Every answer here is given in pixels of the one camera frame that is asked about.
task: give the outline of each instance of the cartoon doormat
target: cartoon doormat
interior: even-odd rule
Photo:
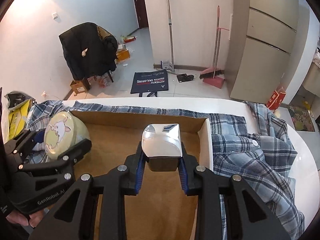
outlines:
[[[169,90],[168,73],[165,70],[136,72],[133,77],[131,94]]]
[[[315,128],[313,127],[310,114],[306,108],[299,106],[288,106],[287,107],[293,121],[296,131],[307,131],[314,132]]]

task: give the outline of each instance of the open cardboard box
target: open cardboard box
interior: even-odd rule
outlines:
[[[135,154],[145,127],[153,123],[178,123],[188,154],[212,168],[211,130],[208,119],[134,113],[78,112],[72,114],[88,128],[92,149],[75,165],[78,179],[89,173],[99,176]],[[99,198],[95,238],[99,234]],[[185,196],[178,171],[152,172],[146,165],[142,188],[137,196],[125,196],[128,240],[187,240],[193,228],[197,197]]]

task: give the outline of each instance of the light switch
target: light switch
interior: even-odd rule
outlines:
[[[52,18],[53,18],[53,19],[57,19],[57,18],[58,18],[58,14],[57,14],[57,13],[53,13],[53,14],[52,14]]]

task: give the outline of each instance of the mop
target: mop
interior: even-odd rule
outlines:
[[[178,75],[174,71],[170,0],[167,0],[167,6],[168,6],[168,18],[169,18],[169,30],[170,30],[171,63],[169,63],[168,61],[161,61],[161,68],[162,69],[166,69],[168,71],[168,73],[171,73],[171,74],[174,74],[174,75]]]
[[[203,82],[215,86],[217,88],[222,88],[224,79],[219,77],[224,74],[224,70],[217,70],[219,50],[220,50],[220,40],[221,40],[221,30],[227,30],[226,28],[220,28],[220,6],[217,7],[217,31],[216,31],[216,41],[214,47],[214,55],[213,55],[213,63],[211,68],[207,68],[206,70],[200,73],[200,79],[203,79]]]

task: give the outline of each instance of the human hand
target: human hand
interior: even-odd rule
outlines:
[[[30,221],[28,221],[28,219],[24,215],[22,215],[19,211],[13,210],[9,215],[7,215],[7,220],[13,224],[20,224],[22,226],[30,225],[33,228],[35,228],[43,219],[44,211],[40,210],[34,214],[29,215],[29,217],[30,217]]]

